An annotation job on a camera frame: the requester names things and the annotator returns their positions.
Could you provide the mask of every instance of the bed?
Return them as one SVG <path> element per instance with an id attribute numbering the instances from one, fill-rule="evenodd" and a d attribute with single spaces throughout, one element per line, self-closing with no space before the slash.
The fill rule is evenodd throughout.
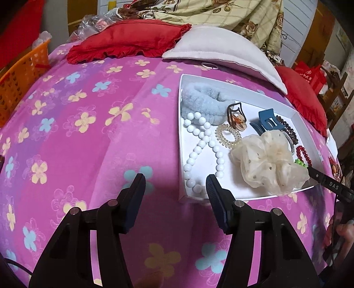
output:
<path id="1" fill-rule="evenodd" d="M 178 202 L 178 133 L 172 127 L 181 74 L 226 81 L 290 104 L 268 82 L 193 60 L 135 56 L 69 65 L 65 56 L 74 44 L 51 53 L 52 69 L 1 129 L 6 161 L 0 174 L 0 252 L 32 271 L 71 207 L 99 207 L 140 172 L 147 190 L 135 226 L 121 237 L 132 281 L 161 270 L 164 287 L 215 287 L 231 236 L 218 228 L 209 206 Z M 332 175 L 324 138 L 306 125 Z M 282 209 L 318 271 L 333 203 L 334 194 L 319 186 L 248 202 L 256 209 Z M 93 276 L 101 284 L 94 233 L 91 243 Z M 257 281 L 259 255 L 256 234 L 249 284 Z M 28 284 L 29 276 L 12 268 Z"/>

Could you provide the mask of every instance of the white box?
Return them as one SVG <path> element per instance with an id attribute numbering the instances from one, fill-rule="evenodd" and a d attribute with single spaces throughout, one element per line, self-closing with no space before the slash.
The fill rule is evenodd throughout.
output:
<path id="1" fill-rule="evenodd" d="M 290 126 L 294 129 L 297 139 L 299 140 L 298 145 L 305 147 L 308 156 L 312 161 L 312 166 L 323 171 L 323 165 L 316 148 L 316 145 L 312 139 L 310 132 L 308 131 L 305 123 L 303 122 L 299 113 L 293 108 L 276 101 L 270 97 L 267 97 L 261 93 L 234 85 L 226 83 L 223 81 L 218 81 L 214 79 L 209 79 L 200 76 L 183 74 L 179 83 L 179 104 L 178 104 L 178 128 L 179 128 L 179 155 L 180 155 L 180 189 L 179 189 L 179 200 L 183 203 L 209 203 L 208 195 L 205 191 L 205 181 L 209 174 L 214 174 L 216 172 L 216 156 L 212 149 L 207 145 L 202 153 L 198 155 L 195 165 L 192 169 L 193 178 L 196 180 L 197 184 L 203 186 L 203 192 L 201 194 L 194 193 L 191 188 L 185 185 L 185 180 L 183 179 L 183 165 L 189 158 L 189 154 L 193 151 L 199 138 L 194 136 L 192 133 L 187 131 L 184 126 L 184 119 L 181 117 L 181 92 L 183 87 L 191 82 L 202 82 L 212 86 L 217 87 L 221 91 L 225 92 L 229 96 L 234 96 L 236 102 L 242 103 L 242 110 L 247 118 L 247 129 L 241 132 L 241 136 L 245 137 L 251 134 L 257 134 L 257 132 L 251 127 L 250 122 L 258 120 L 258 112 L 266 109 L 273 108 L 275 115 L 280 115 Z M 215 137 L 216 126 L 211 126 L 212 139 L 218 142 Z M 232 135 L 225 137 L 229 140 L 233 140 Z M 244 180 L 241 175 L 241 170 L 239 165 L 235 165 L 231 162 L 229 158 L 230 149 L 222 146 L 220 144 L 220 151 L 224 153 L 225 159 L 225 170 L 224 177 L 218 178 L 218 181 L 222 188 L 231 191 L 235 199 L 240 200 L 254 200 L 254 199 L 265 199 L 276 197 L 265 190 L 264 187 L 252 188 Z M 297 158 L 296 152 L 293 155 L 294 160 Z M 294 192 L 303 191 L 312 188 L 317 182 L 313 179 L 309 179 L 305 182 L 301 189 L 294 189 Z"/>

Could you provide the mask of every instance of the metal bolt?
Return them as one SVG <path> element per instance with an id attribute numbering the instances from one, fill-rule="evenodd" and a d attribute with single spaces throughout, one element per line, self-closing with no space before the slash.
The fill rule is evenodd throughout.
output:
<path id="1" fill-rule="evenodd" d="M 109 200 L 109 201 L 108 201 L 108 206 L 113 207 L 113 206 L 115 206 L 115 205 L 117 205 L 117 204 L 118 204 L 118 201 L 115 200 L 115 199 L 112 199 L 112 200 Z"/>
<path id="2" fill-rule="evenodd" d="M 237 207 L 243 207 L 245 206 L 245 202 L 243 202 L 242 200 L 236 200 L 234 202 L 234 204 L 237 206 Z"/>
<path id="3" fill-rule="evenodd" d="M 70 209 L 70 214 L 71 215 L 75 215 L 77 213 L 79 213 L 79 208 L 73 207 L 73 208 Z"/>
<path id="4" fill-rule="evenodd" d="M 273 209 L 273 213 L 274 213 L 275 215 L 280 216 L 283 212 L 282 212 L 279 208 L 274 208 L 274 209 Z"/>

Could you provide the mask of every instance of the pillow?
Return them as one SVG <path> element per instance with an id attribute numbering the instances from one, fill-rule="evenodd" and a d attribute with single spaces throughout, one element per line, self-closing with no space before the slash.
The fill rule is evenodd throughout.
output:
<path id="1" fill-rule="evenodd" d="M 310 84 L 289 67 L 278 66 L 276 70 L 288 90 L 286 98 L 323 137 L 327 137 L 326 113 Z"/>
<path id="2" fill-rule="evenodd" d="M 146 57 L 160 57 L 174 47 L 190 28 L 190 24 L 172 25 L 161 20 L 123 20 L 73 46 L 67 60 L 69 64 L 77 64 L 108 56 L 135 56 L 138 53 Z"/>
<path id="3" fill-rule="evenodd" d="M 286 92 L 266 55 L 241 35 L 220 27 L 193 25 L 164 59 L 197 59 L 220 64 L 269 81 Z"/>

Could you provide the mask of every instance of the orange basket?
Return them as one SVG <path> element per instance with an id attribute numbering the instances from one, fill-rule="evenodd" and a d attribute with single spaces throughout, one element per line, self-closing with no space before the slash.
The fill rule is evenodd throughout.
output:
<path id="1" fill-rule="evenodd" d="M 0 79 L 0 127 L 10 118 L 29 88 L 51 67 L 48 43 L 42 43 L 18 60 Z"/>

